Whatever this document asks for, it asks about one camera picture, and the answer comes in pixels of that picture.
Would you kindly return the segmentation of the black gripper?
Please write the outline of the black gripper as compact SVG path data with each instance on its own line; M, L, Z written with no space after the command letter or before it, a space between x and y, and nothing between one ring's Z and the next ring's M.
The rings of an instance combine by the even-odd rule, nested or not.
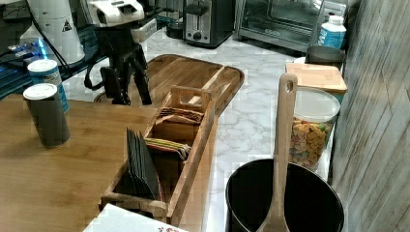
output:
M105 95L113 104L130 105L120 77L134 75L142 104L151 104L148 89L147 64L140 43L133 40L129 26L101 27L96 29L99 53L109 59L109 66L100 69Z

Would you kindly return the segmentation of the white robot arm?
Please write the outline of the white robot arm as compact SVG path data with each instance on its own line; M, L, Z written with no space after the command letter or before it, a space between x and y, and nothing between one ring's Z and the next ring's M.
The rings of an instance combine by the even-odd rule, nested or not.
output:
M85 58L70 0L23 1L31 19L20 37L23 41L41 40L48 57L66 71ZM109 59L109 65L100 68L102 81L94 84L86 74L84 86L93 91L104 88L114 104L129 105L129 84L133 81L142 103L150 104L148 65L141 44L134 38L134 25L147 17L149 4L146 0L79 1L86 22L94 27L98 45L87 69L102 57Z

